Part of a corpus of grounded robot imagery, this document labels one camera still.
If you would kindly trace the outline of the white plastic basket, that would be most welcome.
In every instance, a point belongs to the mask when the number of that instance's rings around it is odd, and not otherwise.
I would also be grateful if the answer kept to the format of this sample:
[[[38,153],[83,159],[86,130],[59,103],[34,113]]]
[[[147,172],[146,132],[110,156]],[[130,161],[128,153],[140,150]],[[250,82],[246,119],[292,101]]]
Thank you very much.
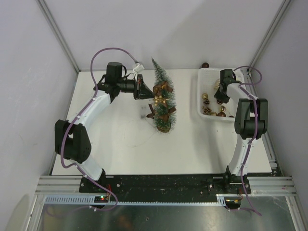
[[[198,115],[205,120],[213,121],[223,121],[223,122],[234,122],[234,116],[236,113],[237,105],[233,99],[230,99],[228,103],[218,104],[214,98],[214,94],[217,90],[214,89],[215,82],[220,78],[221,68],[200,68],[197,74],[197,112]],[[210,100],[210,105],[204,105],[202,94],[207,93],[208,99]],[[204,115],[203,108],[209,107],[212,110],[212,113],[219,113],[220,107],[226,107],[226,117],[213,116],[213,115]]]

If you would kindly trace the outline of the clear fairy light battery box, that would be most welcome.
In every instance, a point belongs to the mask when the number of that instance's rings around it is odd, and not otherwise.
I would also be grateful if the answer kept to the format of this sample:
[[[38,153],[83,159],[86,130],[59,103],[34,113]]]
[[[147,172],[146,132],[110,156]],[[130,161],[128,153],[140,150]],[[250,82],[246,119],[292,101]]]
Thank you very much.
[[[143,106],[140,108],[140,118],[141,119],[146,119],[146,116],[147,116],[147,113],[148,112],[148,109],[147,107]]]

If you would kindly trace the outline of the brown ribbon gold berry garland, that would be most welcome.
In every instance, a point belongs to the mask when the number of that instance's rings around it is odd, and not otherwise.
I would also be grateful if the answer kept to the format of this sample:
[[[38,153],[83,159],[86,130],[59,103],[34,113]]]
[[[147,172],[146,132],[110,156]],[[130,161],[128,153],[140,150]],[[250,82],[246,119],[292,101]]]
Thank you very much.
[[[153,87],[153,93],[154,93],[154,105],[155,107],[162,105],[166,108],[167,112],[164,115],[156,115],[156,110],[153,108],[152,104],[149,104],[149,108],[151,110],[151,113],[148,114],[146,117],[151,119],[161,119],[165,123],[169,121],[170,115],[176,111],[176,107],[168,107],[167,101],[169,98],[163,97],[162,93],[168,92],[172,93],[173,88],[169,86],[169,83],[167,81],[162,81],[159,84],[156,84]]]

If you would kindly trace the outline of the small green christmas tree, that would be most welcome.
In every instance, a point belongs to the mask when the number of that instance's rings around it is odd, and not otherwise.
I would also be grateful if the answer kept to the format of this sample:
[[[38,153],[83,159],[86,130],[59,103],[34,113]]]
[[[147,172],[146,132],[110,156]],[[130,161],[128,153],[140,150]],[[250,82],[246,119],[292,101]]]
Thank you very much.
[[[151,113],[147,116],[154,121],[154,126],[161,133],[169,133],[176,124],[176,95],[174,84],[166,70],[154,59],[155,81],[153,86],[154,99],[149,104]]]

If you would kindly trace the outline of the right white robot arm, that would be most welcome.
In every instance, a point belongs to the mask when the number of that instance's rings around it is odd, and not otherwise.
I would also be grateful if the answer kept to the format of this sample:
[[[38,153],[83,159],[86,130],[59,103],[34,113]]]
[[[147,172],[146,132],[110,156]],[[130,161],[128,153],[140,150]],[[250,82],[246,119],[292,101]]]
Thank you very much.
[[[232,99],[236,103],[234,129],[237,143],[222,180],[218,181],[218,192],[236,194],[240,190],[249,189],[247,164],[254,143],[268,129],[268,100],[248,92],[244,87],[245,83],[238,81],[231,69],[221,70],[219,80],[215,99],[222,103]]]

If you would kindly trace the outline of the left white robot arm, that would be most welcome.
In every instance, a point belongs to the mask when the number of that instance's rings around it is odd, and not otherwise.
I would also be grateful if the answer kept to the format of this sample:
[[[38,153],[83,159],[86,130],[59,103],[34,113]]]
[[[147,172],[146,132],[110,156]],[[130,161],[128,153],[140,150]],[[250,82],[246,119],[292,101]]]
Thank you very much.
[[[134,77],[129,79],[129,74],[121,63],[108,63],[106,73],[94,83],[94,94],[89,102],[70,119],[55,123],[55,152],[60,155],[62,162],[69,160],[83,175],[91,178],[89,186],[95,192],[102,192],[106,188],[106,180],[102,178],[104,170],[91,155],[92,147],[87,130],[120,93],[131,93],[135,100],[154,98],[140,74],[143,70],[143,65],[137,62],[131,72]]]

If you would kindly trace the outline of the large gold striped bauble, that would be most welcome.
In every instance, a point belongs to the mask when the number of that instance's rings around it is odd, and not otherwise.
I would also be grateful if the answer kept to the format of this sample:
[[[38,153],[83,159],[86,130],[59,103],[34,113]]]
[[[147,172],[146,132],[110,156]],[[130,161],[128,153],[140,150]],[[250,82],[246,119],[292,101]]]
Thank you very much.
[[[219,85],[220,85],[220,80],[218,79],[214,84],[214,89],[215,90],[219,89]]]

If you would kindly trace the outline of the small ribbed gold bauble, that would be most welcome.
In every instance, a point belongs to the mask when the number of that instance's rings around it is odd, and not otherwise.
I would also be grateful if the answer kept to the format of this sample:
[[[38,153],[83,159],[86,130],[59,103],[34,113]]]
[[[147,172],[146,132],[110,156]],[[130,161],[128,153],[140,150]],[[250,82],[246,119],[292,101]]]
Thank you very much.
[[[220,111],[221,111],[221,112],[226,112],[226,107],[225,107],[225,106],[221,106],[221,107],[220,107]]]

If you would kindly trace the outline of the brown pinecone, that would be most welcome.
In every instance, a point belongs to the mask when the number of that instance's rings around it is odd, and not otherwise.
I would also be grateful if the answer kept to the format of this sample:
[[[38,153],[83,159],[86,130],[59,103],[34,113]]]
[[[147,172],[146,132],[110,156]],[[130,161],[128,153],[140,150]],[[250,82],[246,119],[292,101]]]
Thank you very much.
[[[203,101],[203,104],[204,104],[204,105],[210,105],[210,100],[209,100],[209,99],[205,99],[205,100]]]
[[[207,116],[209,115],[209,116],[210,116],[211,113],[212,113],[211,108],[209,108],[209,107],[204,107],[204,108],[203,108],[203,114],[204,114],[204,115],[207,115]]]

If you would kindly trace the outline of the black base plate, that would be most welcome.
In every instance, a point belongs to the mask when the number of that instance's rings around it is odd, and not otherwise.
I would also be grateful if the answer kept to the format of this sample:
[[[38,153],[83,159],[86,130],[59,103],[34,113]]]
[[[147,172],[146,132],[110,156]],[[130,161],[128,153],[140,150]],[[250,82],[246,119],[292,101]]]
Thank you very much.
[[[201,203],[214,202],[223,174],[109,175],[98,183],[110,189],[120,202]],[[251,187],[240,193],[251,193]]]

